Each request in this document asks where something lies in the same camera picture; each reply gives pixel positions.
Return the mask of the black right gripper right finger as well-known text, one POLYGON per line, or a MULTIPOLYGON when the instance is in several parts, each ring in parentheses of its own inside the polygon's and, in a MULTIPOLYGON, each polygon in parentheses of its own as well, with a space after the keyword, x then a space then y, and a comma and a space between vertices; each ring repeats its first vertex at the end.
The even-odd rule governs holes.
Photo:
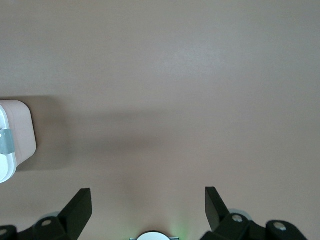
POLYGON ((205 188, 205 213, 210 226, 203 240, 305 240, 305 235, 292 223, 270 220, 265 227, 243 214, 231 213, 217 189, 205 188))

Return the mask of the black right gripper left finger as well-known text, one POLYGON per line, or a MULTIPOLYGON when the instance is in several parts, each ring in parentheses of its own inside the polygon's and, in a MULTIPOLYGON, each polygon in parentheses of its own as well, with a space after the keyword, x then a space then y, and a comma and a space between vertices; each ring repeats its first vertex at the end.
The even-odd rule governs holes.
POLYGON ((57 216, 42 218, 19 232, 14 225, 2 225, 2 240, 77 240, 92 216, 89 188, 80 189, 57 216))

